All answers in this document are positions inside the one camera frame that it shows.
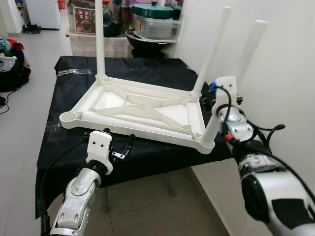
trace white refrigerator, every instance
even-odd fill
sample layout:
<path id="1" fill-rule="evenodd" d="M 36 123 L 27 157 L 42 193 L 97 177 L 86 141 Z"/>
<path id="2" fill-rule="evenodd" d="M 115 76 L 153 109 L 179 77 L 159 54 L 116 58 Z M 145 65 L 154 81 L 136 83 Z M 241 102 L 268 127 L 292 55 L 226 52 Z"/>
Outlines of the white refrigerator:
<path id="1" fill-rule="evenodd" d="M 60 28 L 60 12 L 57 0 L 26 0 L 32 25 L 39 25 L 42 29 Z"/>

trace green lid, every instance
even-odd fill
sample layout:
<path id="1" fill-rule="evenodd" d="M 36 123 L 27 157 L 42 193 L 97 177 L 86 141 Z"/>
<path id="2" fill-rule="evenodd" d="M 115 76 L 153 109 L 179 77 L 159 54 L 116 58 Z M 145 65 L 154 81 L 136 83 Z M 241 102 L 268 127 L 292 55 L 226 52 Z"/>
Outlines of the green lid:
<path id="1" fill-rule="evenodd" d="M 174 9 L 168 6 L 156 5 L 156 1 L 149 4 L 135 4 L 132 6 L 133 14 L 155 19 L 173 18 Z"/>

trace black tablecloth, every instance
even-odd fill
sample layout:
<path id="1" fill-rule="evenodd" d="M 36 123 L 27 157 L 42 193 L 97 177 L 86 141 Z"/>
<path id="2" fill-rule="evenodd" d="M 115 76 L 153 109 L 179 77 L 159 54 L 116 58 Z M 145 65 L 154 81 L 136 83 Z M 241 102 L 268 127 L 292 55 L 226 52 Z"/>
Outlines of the black tablecloth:
<path id="1" fill-rule="evenodd" d="M 83 138 L 84 132 L 91 132 L 85 128 L 67 130 L 59 124 L 59 115 L 71 110 L 94 83 L 96 58 L 61 57 L 55 66 L 57 73 L 77 68 L 88 68 L 90 74 L 69 73 L 57 77 L 37 161 L 36 199 L 39 196 L 42 176 L 48 165 L 62 152 L 77 144 Z M 196 73 L 190 70 L 180 59 L 107 58 L 106 74 L 110 77 L 188 91 L 192 90 L 197 78 Z M 204 94 L 208 92 L 206 84 L 202 92 Z M 207 123 L 210 113 L 203 111 L 203 116 L 205 123 Z M 113 134 L 113 146 L 116 151 L 122 151 L 125 142 L 126 136 Z M 83 143 L 50 170 L 44 188 L 47 206 L 64 191 L 78 167 L 85 163 L 86 158 L 87 144 Z M 115 163 L 112 174 L 102 178 L 102 186 L 228 158 L 231 158 L 231 155 L 219 135 L 216 138 L 215 148 L 208 155 L 203 155 L 189 147 L 136 138 L 131 154 L 126 160 Z"/>

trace black bag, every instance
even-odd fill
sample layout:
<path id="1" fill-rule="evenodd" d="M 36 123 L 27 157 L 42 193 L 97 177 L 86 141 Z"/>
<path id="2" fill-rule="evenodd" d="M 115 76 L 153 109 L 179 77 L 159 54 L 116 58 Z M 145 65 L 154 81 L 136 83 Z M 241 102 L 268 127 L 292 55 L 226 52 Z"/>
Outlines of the black bag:
<path id="1" fill-rule="evenodd" d="M 31 70 L 23 67 L 18 60 L 9 71 L 0 72 L 0 92 L 14 91 L 29 81 Z"/>

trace tiled floor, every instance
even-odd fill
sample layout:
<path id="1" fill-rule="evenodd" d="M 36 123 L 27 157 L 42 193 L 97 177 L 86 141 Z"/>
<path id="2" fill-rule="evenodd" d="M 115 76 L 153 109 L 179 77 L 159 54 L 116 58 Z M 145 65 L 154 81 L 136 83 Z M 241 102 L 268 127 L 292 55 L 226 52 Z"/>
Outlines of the tiled floor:
<path id="1" fill-rule="evenodd" d="M 36 161 L 56 81 L 54 66 L 60 56 L 71 55 L 65 37 L 66 12 L 61 15 L 59 31 L 44 30 L 18 38 L 25 46 L 32 73 L 30 82 L 10 96 L 9 112 L 0 115 L 0 236 L 40 234 L 40 221 L 34 219 Z M 168 194 L 164 175 L 109 187 L 110 211 L 106 214 L 100 189 L 86 235 L 223 235 L 215 214 L 207 210 L 186 171 L 170 176 L 174 197 Z M 51 206 L 52 218 L 60 204 L 56 199 Z"/>

